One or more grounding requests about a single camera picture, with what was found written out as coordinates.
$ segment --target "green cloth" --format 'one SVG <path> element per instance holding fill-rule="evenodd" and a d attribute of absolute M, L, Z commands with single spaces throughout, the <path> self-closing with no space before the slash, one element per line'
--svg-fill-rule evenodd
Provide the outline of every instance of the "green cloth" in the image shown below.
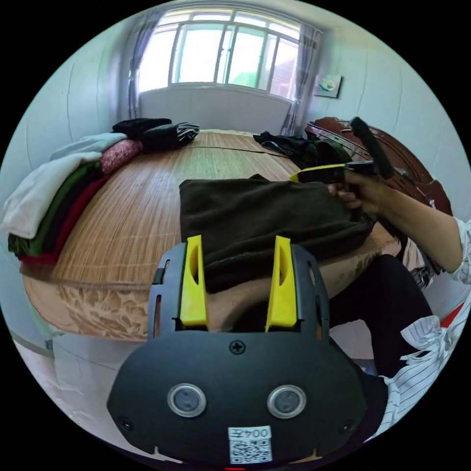
<path fill-rule="evenodd" d="M 84 178 L 90 170 L 99 168 L 100 165 L 101 164 L 98 161 L 86 163 L 72 172 L 65 179 L 59 190 L 57 190 L 57 193 L 55 194 L 48 210 L 46 211 L 46 214 L 39 224 L 36 236 L 30 240 L 10 234 L 8 236 L 8 250 L 10 252 L 14 252 L 17 255 L 40 257 L 43 253 L 44 240 L 54 220 L 54 216 L 57 213 L 57 210 L 60 208 L 61 203 L 64 201 L 64 198 L 67 196 L 67 193 L 74 187 L 74 185 L 77 184 L 77 182 Z"/>

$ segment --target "white wall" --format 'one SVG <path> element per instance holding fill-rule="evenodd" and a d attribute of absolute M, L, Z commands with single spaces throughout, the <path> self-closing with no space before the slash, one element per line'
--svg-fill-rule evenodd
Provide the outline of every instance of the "white wall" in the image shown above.
<path fill-rule="evenodd" d="M 182 85 L 145 92 L 140 106 L 146 118 L 188 121 L 202 129 L 279 134 L 289 102 L 250 90 Z"/>
<path fill-rule="evenodd" d="M 0 208 L 32 170 L 58 148 L 110 131 L 117 117 L 119 49 L 127 23 L 104 31 L 71 56 L 46 82 L 21 119 L 0 169 Z M 41 346 L 19 263 L 0 235 L 0 305 L 10 330 Z"/>
<path fill-rule="evenodd" d="M 360 116 L 402 142 L 443 185 L 453 213 L 471 219 L 471 169 L 444 108 L 422 78 L 391 48 L 354 26 L 325 33 L 319 74 L 341 74 L 338 99 L 313 97 L 305 121 Z M 425 291 L 438 315 L 464 300 L 469 287 L 440 276 Z"/>

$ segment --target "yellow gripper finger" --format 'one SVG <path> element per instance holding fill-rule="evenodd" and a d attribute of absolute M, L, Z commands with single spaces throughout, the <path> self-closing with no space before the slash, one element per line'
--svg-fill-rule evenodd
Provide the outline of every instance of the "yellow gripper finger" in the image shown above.
<path fill-rule="evenodd" d="M 291 243 L 290 239 L 277 236 L 265 331 L 271 327 L 292 328 L 297 320 Z"/>
<path fill-rule="evenodd" d="M 206 327 L 209 330 L 203 246 L 200 235 L 189 237 L 186 243 L 180 321 L 184 327 Z"/>

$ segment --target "stack of folded clothes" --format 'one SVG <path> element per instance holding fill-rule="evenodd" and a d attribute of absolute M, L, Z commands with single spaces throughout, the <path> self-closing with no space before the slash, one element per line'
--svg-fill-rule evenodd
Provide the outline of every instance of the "stack of folded clothes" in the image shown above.
<path fill-rule="evenodd" d="M 56 264 L 72 229 L 110 175 L 142 143 L 108 132 L 69 144 L 33 170 L 6 200 L 0 229 L 24 263 Z"/>
<path fill-rule="evenodd" d="M 8 235 L 8 250 L 25 263 L 56 264 L 76 222 L 97 191 L 108 180 L 99 161 L 85 163 L 60 185 L 48 205 L 33 237 Z"/>
<path fill-rule="evenodd" d="M 200 128 L 187 122 L 172 124 L 166 118 L 136 118 L 121 121 L 113 126 L 113 131 L 142 142 L 143 152 L 152 154 L 179 149 L 189 144 L 198 135 Z"/>

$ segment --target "bamboo mat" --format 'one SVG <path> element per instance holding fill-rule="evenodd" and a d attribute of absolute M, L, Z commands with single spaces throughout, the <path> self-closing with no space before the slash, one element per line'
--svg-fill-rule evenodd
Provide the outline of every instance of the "bamboo mat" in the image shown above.
<path fill-rule="evenodd" d="M 247 152 L 263 152 L 272 156 L 282 154 L 265 149 L 255 141 L 249 132 L 238 131 L 201 131 L 197 138 L 189 144 L 189 147 L 218 147 L 222 149 L 235 149 Z"/>
<path fill-rule="evenodd" d="M 181 182 L 254 174 L 279 181 L 297 170 L 251 135 L 201 132 L 187 147 L 119 169 L 82 214 L 57 265 L 22 264 L 20 271 L 76 288 L 148 291 L 161 256 L 181 241 Z"/>

